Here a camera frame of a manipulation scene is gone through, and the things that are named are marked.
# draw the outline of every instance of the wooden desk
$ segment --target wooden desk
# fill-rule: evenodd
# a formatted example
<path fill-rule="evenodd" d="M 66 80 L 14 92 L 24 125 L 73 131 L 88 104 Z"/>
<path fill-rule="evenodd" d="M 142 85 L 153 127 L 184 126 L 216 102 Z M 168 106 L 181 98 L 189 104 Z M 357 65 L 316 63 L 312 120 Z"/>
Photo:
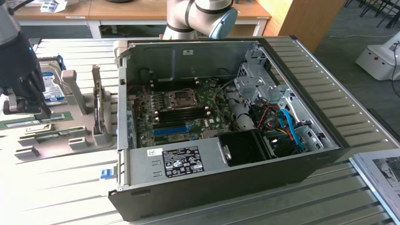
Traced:
<path fill-rule="evenodd" d="M 233 7 L 240 11 L 236 24 L 252 24 L 254 27 L 252 34 L 261 36 L 269 13 L 254 0 L 252 2 L 241 0 Z M 165 25 L 166 0 L 134 0 L 122 4 L 92 0 L 88 24 L 93 38 L 101 38 L 98 29 L 101 25 Z"/>
<path fill-rule="evenodd" d="M 21 26 L 84 25 L 89 18 L 90 0 L 84 0 L 58 13 L 42 13 L 40 7 L 22 7 L 14 17 Z"/>

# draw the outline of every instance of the blue clip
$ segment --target blue clip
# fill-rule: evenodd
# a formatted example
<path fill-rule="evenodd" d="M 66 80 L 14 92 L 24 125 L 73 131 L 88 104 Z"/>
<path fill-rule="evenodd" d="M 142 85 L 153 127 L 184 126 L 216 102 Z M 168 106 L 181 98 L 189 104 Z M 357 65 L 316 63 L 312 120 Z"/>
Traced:
<path fill-rule="evenodd" d="M 109 178 L 113 178 L 112 169 L 104 169 L 104 170 L 101 170 L 100 179 L 109 179 Z"/>

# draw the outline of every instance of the green circuit board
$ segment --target green circuit board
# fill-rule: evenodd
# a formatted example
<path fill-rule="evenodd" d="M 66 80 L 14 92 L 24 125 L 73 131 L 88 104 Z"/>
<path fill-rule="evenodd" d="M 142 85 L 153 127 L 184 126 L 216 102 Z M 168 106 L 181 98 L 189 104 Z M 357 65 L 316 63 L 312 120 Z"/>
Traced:
<path fill-rule="evenodd" d="M 220 102 L 217 106 L 214 104 L 214 95 L 218 91 L 221 85 L 216 83 L 214 80 L 200 80 L 197 87 L 193 89 L 196 93 L 196 99 L 201 107 L 208 106 L 210 115 L 206 118 L 186 120 L 185 125 L 188 132 L 168 134 L 168 135 L 154 135 L 152 125 L 157 124 L 154 111 L 168 111 L 169 100 L 168 92 L 153 92 L 149 87 L 145 87 L 144 91 L 137 88 L 136 92 L 136 102 L 142 100 L 140 107 L 134 108 L 136 114 L 136 131 L 137 131 L 137 147 L 149 147 L 156 145 L 162 145 L 168 143 L 177 143 L 184 141 L 193 141 L 204 138 L 204 132 L 212 130 L 212 133 L 222 133 L 229 131 L 229 122 L 224 119 L 222 115 L 230 115 L 228 105 Z M 224 98 L 224 92 L 220 91 L 218 98 Z M 156 98 L 164 98 L 164 107 L 160 108 Z"/>

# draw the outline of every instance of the floor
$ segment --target floor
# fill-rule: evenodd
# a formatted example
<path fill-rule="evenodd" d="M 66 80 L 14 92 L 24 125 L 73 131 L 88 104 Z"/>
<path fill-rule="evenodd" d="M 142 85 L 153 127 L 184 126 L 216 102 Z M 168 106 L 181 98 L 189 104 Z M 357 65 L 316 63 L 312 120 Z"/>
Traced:
<path fill-rule="evenodd" d="M 370 10 L 360 18 L 361 10 L 357 1 L 353 1 L 348 8 L 341 9 L 314 55 L 365 108 L 373 108 L 392 129 L 400 134 L 400 97 L 392 90 L 390 82 L 374 80 L 354 63 L 366 45 L 382 44 L 389 37 L 330 37 L 385 36 L 397 33 L 400 23 L 392 29 L 384 27 L 386 22 L 381 24 L 380 28 L 376 28 L 382 15 L 376 18 L 374 11 Z M 68 29 L 61 29 L 57 26 L 22 27 L 22 30 L 30 38 L 90 38 L 90 32 L 85 26 L 69 26 Z M 400 81 L 394 82 L 394 86 L 400 91 Z"/>

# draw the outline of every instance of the warning label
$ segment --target warning label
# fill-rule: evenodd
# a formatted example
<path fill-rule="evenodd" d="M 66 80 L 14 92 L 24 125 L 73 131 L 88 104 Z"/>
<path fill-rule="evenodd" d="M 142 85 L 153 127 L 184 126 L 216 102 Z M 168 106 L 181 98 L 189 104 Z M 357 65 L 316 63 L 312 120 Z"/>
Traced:
<path fill-rule="evenodd" d="M 204 171 L 197 146 L 162 151 L 162 158 L 169 178 Z"/>

